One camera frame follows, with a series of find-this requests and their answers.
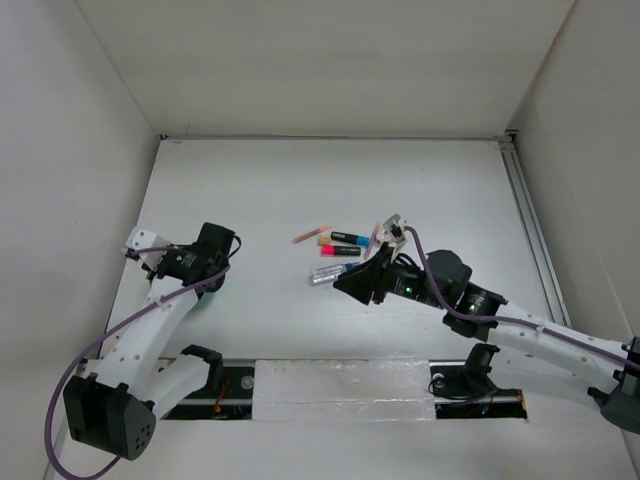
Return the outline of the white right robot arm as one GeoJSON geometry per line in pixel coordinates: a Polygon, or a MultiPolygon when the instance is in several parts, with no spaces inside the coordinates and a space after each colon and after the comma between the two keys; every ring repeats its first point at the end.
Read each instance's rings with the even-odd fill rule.
{"type": "Polygon", "coordinates": [[[334,289],[361,304],[390,294],[443,311],[443,324],[475,340],[458,373],[443,375],[434,393],[455,404],[498,389],[541,389],[599,412],[616,427],[639,430],[639,340],[589,336],[530,314],[471,280],[472,270],[450,250],[415,262],[383,245],[341,274],[334,289]]]}

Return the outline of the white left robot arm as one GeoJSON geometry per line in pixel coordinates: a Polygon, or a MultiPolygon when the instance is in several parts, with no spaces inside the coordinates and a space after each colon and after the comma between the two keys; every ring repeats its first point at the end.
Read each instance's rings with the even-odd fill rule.
{"type": "Polygon", "coordinates": [[[223,356],[215,350],[191,344],[163,370],[156,363],[185,316],[222,287],[240,246],[234,231],[212,223],[204,223],[190,244],[174,244],[139,227],[131,231],[125,255],[140,262],[149,291],[140,314],[95,369],[73,376],[64,387],[74,440],[135,460],[150,443],[157,421],[184,398],[224,390],[223,356]]]}

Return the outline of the teal plastic cup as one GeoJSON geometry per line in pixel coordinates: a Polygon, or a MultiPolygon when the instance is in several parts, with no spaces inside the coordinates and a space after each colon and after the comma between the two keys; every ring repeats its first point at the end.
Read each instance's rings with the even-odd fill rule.
{"type": "Polygon", "coordinates": [[[194,305],[195,310],[202,310],[207,308],[216,298],[216,292],[206,292],[204,293],[198,300],[198,302],[194,305]]]}

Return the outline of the pink clear pen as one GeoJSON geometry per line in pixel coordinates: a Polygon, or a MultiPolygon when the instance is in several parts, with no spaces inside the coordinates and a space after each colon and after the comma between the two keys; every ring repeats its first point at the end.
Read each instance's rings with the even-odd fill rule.
{"type": "Polygon", "coordinates": [[[367,249],[365,251],[365,254],[363,256],[363,259],[368,259],[370,254],[372,253],[376,242],[377,242],[377,238],[378,238],[378,234],[380,232],[381,229],[381,224],[379,222],[376,222],[376,224],[374,225],[374,228],[371,232],[370,238],[369,238],[369,243],[367,246],[367,249]]]}

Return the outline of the orange highlighter pen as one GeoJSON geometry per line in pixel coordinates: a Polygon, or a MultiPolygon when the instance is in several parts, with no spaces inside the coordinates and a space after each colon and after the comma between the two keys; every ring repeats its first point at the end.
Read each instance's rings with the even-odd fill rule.
{"type": "Polygon", "coordinates": [[[292,244],[299,244],[299,243],[301,243],[301,242],[303,242],[305,240],[308,240],[310,238],[318,236],[321,233],[324,233],[324,232],[326,232],[326,231],[328,231],[330,229],[331,229],[331,225],[330,224],[319,226],[319,227],[317,227],[317,228],[315,228],[315,229],[313,229],[313,230],[311,230],[309,232],[306,232],[304,234],[301,234],[301,235],[295,237],[292,240],[292,244]]]}

